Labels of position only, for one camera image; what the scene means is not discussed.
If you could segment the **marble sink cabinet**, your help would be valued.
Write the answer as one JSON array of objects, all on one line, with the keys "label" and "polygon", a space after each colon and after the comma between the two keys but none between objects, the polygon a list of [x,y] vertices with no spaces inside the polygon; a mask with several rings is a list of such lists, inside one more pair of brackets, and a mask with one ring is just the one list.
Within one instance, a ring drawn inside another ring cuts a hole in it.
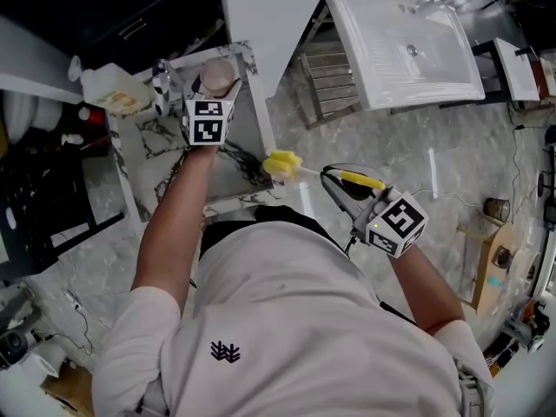
[{"label": "marble sink cabinet", "polygon": [[[170,64],[190,87],[203,64],[217,57],[234,66],[242,86],[226,142],[216,155],[205,216],[270,204],[286,194],[283,184],[261,167],[275,149],[275,138],[249,42],[182,56]],[[130,221],[142,232],[185,156],[182,96],[171,94],[168,116],[160,117],[155,107],[149,106],[133,115],[109,116],[108,125]]]}]

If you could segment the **white sink basin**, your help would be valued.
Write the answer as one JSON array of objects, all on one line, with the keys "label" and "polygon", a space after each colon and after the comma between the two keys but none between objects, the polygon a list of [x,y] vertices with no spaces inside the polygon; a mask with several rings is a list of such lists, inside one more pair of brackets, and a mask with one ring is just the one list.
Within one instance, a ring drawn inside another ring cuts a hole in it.
[{"label": "white sink basin", "polygon": [[485,97],[455,10],[423,17],[429,0],[325,0],[365,110],[478,101]]}]

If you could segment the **dark table white top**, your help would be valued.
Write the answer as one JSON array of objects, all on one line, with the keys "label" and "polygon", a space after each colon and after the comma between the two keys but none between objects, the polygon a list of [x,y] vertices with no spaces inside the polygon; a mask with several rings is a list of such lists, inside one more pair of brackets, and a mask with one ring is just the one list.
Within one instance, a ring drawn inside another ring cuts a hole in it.
[{"label": "dark table white top", "polygon": [[489,55],[500,88],[485,90],[485,98],[478,104],[539,102],[539,89],[535,81],[529,54],[530,47],[519,49],[498,37],[472,47],[475,57]]}]

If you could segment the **low wooden table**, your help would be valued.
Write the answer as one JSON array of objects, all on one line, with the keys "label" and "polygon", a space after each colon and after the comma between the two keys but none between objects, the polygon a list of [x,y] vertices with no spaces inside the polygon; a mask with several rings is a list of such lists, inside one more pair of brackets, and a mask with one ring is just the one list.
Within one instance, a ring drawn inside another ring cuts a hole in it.
[{"label": "low wooden table", "polygon": [[490,235],[478,234],[473,239],[480,242],[480,259],[470,305],[478,316],[486,316],[496,308],[508,281],[516,254],[513,225],[505,223]]}]

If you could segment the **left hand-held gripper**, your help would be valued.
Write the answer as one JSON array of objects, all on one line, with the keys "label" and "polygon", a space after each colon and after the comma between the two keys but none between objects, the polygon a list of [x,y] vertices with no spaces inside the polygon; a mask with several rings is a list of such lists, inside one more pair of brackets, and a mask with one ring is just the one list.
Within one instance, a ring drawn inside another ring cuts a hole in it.
[{"label": "left hand-held gripper", "polygon": [[183,90],[182,134],[189,147],[220,146],[225,143],[234,118],[235,100],[242,88],[237,78],[223,98],[205,96],[201,78]]}]

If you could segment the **white pump soap bottle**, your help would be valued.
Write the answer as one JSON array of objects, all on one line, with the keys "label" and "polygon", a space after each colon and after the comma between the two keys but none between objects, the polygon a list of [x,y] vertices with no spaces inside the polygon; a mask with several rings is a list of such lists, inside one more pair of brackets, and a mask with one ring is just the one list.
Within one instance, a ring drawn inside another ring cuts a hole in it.
[{"label": "white pump soap bottle", "polygon": [[79,81],[84,101],[110,114],[131,115],[150,105],[149,88],[114,63],[99,69],[85,69],[78,56],[69,64],[71,82]]}]

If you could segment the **black orange device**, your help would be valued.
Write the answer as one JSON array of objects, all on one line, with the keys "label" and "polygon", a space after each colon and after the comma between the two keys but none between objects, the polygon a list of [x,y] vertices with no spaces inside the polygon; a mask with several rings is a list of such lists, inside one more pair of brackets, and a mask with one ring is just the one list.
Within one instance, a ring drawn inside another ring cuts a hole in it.
[{"label": "black orange device", "polygon": [[530,298],[515,306],[502,331],[515,339],[528,353],[538,351],[545,342],[550,319],[544,314],[546,303]]}]

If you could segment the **red bottle white cap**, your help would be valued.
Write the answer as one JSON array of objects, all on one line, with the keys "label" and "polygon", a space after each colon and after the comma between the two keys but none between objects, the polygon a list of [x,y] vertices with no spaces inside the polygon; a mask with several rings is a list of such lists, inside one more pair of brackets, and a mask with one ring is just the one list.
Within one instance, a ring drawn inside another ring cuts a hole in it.
[{"label": "red bottle white cap", "polygon": [[107,134],[103,109],[82,106],[77,115],[83,122],[83,128],[89,136],[100,137]]}]

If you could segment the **person's black trousers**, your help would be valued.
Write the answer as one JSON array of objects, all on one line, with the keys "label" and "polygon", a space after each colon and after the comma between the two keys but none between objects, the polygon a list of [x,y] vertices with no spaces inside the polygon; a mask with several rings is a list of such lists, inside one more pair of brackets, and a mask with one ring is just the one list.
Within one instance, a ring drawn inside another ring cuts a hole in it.
[{"label": "person's black trousers", "polygon": [[340,245],[315,219],[302,215],[288,206],[259,205],[255,208],[253,216],[254,218],[252,220],[225,220],[211,222],[202,233],[199,257],[203,257],[209,249],[235,231],[264,222],[287,222],[294,224],[311,230],[317,235],[328,239],[341,249]]}]

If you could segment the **yellow sponge brush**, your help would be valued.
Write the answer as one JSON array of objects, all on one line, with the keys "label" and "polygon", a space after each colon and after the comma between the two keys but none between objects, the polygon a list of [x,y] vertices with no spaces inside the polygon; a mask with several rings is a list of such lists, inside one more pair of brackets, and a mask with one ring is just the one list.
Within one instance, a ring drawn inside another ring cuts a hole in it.
[{"label": "yellow sponge brush", "polygon": [[[301,175],[321,175],[324,170],[316,171],[302,165],[302,159],[293,151],[275,150],[262,162],[262,168],[274,179],[293,180]],[[387,185],[379,181],[379,189],[384,190]]]}]

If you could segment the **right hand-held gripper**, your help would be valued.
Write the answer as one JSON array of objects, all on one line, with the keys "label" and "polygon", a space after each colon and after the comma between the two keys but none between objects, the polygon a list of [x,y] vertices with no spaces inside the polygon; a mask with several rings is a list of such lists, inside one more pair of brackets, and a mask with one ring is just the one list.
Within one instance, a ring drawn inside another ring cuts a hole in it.
[{"label": "right hand-held gripper", "polygon": [[[428,215],[409,192],[400,192],[364,165],[336,163],[322,170],[322,186],[352,220],[349,244],[359,241],[398,258],[420,238]],[[378,190],[376,179],[387,188]]]}]

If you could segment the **cardboard box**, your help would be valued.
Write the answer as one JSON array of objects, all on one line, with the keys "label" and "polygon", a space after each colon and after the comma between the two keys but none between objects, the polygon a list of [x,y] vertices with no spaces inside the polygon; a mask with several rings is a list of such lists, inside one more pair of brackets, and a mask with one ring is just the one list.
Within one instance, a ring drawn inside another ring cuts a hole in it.
[{"label": "cardboard box", "polygon": [[48,375],[41,385],[41,389],[73,417],[95,417],[91,388],[91,372],[73,361],[64,362],[58,377]]}]

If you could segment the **pink glass cup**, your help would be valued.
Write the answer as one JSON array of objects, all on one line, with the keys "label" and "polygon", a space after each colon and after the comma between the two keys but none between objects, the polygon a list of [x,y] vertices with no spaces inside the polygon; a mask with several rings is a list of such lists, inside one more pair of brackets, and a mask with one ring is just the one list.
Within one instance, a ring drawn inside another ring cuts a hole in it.
[{"label": "pink glass cup", "polygon": [[221,57],[209,59],[200,72],[200,91],[208,97],[223,98],[235,80],[235,69],[228,60]]}]

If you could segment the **white cylindrical container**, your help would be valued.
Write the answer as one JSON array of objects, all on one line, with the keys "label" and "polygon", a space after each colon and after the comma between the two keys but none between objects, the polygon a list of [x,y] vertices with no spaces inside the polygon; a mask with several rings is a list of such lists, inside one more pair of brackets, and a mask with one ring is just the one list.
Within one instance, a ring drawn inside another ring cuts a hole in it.
[{"label": "white cylindrical container", "polygon": [[58,378],[66,360],[64,349],[53,340],[41,341],[30,350],[28,361],[42,374]]}]

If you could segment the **glass jar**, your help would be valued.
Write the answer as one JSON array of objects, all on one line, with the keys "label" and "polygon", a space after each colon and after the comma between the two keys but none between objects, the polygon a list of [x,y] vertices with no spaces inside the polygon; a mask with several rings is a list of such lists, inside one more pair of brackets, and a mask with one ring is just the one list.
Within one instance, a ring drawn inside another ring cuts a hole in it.
[{"label": "glass jar", "polygon": [[506,222],[510,211],[511,203],[507,199],[488,197],[483,204],[483,214],[499,222]]}]

